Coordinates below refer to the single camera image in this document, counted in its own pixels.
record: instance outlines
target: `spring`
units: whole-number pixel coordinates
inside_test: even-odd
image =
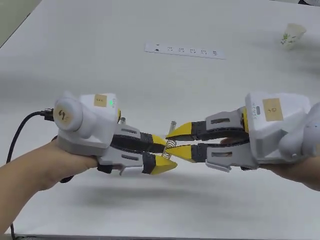
[[[177,146],[177,142],[175,140],[166,141],[162,156],[165,157],[166,159],[170,159],[171,154],[167,153],[166,150],[170,148],[174,148],[175,146]]]

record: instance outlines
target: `hand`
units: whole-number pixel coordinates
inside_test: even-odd
[[[232,144],[238,140],[235,138],[225,138],[220,143]],[[293,164],[261,164],[259,168],[270,170],[282,178],[302,183],[313,190],[320,191],[319,157],[310,157]]]
[[[56,140],[20,156],[17,161],[25,161],[37,169],[41,178],[40,190],[49,189],[64,178],[98,165],[93,157],[70,154],[60,149]]]

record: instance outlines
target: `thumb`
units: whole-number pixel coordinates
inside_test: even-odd
[[[81,160],[87,169],[93,169],[98,166],[98,160],[93,156],[81,156]]]

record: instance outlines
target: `power strip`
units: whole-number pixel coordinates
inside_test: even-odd
[[[146,43],[144,51],[148,53],[181,55],[207,59],[226,59],[222,51],[218,50],[185,46],[173,46],[160,43]]]

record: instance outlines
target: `black cable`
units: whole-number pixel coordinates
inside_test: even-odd
[[[10,149],[9,149],[9,153],[8,153],[8,157],[6,159],[6,162],[5,164],[8,164],[10,163],[11,161],[11,158],[12,158],[12,154],[14,152],[14,148],[15,148],[15,145],[16,145],[16,142],[17,142],[17,139],[21,133],[21,130],[24,128],[25,124],[27,123],[28,120],[30,120],[32,117],[34,116],[43,116],[45,120],[48,120],[48,121],[53,121],[53,109],[52,108],[48,108],[44,111],[36,111],[36,112],[33,112],[31,114],[29,114],[28,116],[26,116],[23,121],[20,123],[20,126],[18,127],[18,129],[16,130],[15,134],[14,134],[14,137],[12,139],[12,142],[11,142],[11,145],[10,145]],[[10,230],[11,230],[11,238],[12,240],[17,240],[17,237],[16,237],[16,234],[15,234],[15,227],[14,227],[14,224],[12,223],[10,225]]]

